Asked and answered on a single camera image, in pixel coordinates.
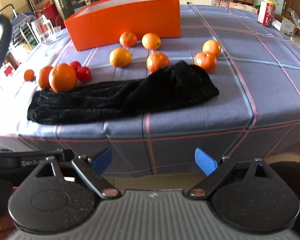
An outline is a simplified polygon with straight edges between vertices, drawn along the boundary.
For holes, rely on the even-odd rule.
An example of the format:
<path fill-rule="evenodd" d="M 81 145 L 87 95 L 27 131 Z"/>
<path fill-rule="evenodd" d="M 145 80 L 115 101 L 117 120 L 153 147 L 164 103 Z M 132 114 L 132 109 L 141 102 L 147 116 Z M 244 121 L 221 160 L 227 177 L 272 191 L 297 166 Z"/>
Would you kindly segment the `red tomato front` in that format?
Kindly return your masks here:
<path fill-rule="evenodd" d="M 76 76 L 81 83 L 87 83 L 91 80 L 91 70 L 86 66 L 80 67 L 76 71 Z"/>

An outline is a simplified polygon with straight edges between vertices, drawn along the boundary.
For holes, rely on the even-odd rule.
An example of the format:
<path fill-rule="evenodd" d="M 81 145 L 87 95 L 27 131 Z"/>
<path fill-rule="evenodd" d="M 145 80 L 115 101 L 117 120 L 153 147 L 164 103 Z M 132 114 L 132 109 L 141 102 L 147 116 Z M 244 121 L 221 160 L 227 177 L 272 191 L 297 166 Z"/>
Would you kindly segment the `orange cardboard box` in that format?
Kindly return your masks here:
<path fill-rule="evenodd" d="M 181 36 L 179 0 L 100 0 L 85 6 L 64 22 L 77 51 L 119 42 L 125 31 L 142 39 Z"/>

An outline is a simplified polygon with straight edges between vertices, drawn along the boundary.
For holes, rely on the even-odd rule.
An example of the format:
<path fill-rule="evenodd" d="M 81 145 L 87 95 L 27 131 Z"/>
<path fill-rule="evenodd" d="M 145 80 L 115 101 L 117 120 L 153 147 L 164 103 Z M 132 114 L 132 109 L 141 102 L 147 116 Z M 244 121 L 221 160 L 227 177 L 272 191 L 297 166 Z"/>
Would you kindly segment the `red tomato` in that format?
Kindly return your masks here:
<path fill-rule="evenodd" d="M 91 70 L 86 66 L 80 67 L 76 71 L 76 76 L 81 83 L 87 83 L 91 80 Z"/>
<path fill-rule="evenodd" d="M 78 61 L 72 61 L 69 66 L 71 66 L 75 71 L 78 71 L 82 65 Z"/>

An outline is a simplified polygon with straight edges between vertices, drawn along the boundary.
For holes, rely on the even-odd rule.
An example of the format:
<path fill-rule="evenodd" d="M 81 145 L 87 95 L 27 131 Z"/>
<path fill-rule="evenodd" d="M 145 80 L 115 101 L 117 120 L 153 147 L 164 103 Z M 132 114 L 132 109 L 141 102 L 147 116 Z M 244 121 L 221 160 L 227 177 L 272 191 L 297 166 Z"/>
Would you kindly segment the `black fuzzy cloth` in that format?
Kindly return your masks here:
<path fill-rule="evenodd" d="M 205 70 L 179 61 L 144 79 L 100 82 L 70 92 L 37 91 L 27 119 L 43 125 L 83 124 L 196 106 L 218 95 Z"/>

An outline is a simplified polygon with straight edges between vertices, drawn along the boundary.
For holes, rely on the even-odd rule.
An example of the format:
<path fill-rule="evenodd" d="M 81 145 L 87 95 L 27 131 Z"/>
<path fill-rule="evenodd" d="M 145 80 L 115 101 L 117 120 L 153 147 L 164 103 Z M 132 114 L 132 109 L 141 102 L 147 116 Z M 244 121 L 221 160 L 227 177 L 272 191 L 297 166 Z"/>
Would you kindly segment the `red tomato back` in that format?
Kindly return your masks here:
<path fill-rule="evenodd" d="M 78 71 L 82 65 L 78 61 L 72 61 L 69 66 L 71 66 L 75 71 Z"/>

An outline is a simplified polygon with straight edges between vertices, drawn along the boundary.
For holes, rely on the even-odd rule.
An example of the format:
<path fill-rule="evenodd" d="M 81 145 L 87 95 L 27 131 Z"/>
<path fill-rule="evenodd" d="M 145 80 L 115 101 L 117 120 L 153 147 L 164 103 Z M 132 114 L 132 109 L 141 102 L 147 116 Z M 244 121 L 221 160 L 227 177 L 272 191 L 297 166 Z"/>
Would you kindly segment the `small mandarin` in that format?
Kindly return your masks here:
<path fill-rule="evenodd" d="M 24 72 L 24 81 L 31 82 L 35 78 L 34 71 L 32 69 L 27 69 Z"/>

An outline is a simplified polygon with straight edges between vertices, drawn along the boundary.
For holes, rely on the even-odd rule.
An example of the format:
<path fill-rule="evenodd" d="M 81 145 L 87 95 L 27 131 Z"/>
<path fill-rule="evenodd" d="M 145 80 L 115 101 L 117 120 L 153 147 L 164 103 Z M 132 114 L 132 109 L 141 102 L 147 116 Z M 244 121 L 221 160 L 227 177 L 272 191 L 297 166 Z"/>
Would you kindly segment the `red shopping bag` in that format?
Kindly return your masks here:
<path fill-rule="evenodd" d="M 42 8 L 42 13 L 48 20 L 51 21 L 54 27 L 61 27 L 61 29 L 65 28 L 64 21 L 59 12 L 57 11 L 55 4 L 52 4 L 51 2 L 46 2 L 44 4 L 44 7 Z"/>

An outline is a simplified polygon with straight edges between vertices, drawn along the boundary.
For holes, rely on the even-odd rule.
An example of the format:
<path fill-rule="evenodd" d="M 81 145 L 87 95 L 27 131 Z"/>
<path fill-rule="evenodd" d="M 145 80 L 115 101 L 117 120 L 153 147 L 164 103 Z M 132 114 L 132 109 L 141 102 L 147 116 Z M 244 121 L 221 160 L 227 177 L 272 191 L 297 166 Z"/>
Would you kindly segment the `red snack canister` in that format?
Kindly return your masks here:
<path fill-rule="evenodd" d="M 276 11 L 276 3 L 270 0 L 261 0 L 260 10 L 258 13 L 258 23 L 270 28 Z"/>

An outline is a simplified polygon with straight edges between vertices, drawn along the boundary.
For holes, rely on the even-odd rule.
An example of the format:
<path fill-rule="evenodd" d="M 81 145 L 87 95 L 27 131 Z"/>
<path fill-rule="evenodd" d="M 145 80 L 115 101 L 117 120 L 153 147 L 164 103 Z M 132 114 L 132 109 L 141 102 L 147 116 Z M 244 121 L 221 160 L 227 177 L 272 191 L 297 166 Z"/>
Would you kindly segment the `clear glass jar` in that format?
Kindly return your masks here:
<path fill-rule="evenodd" d="M 31 28 L 39 44 L 51 44 L 56 40 L 55 29 L 45 15 L 40 16 L 31 23 Z"/>

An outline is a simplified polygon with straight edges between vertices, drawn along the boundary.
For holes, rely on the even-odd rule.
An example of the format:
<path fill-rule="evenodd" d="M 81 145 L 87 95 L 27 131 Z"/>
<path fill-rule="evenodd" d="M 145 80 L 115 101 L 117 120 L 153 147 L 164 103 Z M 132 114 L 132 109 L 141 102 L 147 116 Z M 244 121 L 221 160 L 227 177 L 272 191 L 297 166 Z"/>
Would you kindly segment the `yellowish orange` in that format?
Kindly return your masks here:
<path fill-rule="evenodd" d="M 113 67 L 125 68 L 132 62 L 132 55 L 125 48 L 116 48 L 109 55 L 109 63 Z"/>
<path fill-rule="evenodd" d="M 213 53 L 215 57 L 219 57 L 221 55 L 221 46 L 216 40 L 207 40 L 202 47 L 203 52 L 207 51 Z"/>

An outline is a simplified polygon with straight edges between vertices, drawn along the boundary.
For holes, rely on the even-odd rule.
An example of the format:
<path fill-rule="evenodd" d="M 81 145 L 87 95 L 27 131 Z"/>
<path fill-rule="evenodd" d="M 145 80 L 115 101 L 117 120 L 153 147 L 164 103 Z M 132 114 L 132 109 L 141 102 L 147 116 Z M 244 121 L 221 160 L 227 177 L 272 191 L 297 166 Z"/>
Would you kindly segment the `blue plaid bed sheet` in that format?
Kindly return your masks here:
<path fill-rule="evenodd" d="M 115 44 L 77 51 L 66 30 L 37 46 L 0 90 L 0 148 L 110 148 L 106 176 L 196 172 L 195 149 L 250 160 L 300 151 L 300 49 L 255 14 L 183 5 L 181 37 L 164 39 L 170 67 L 114 68 Z"/>

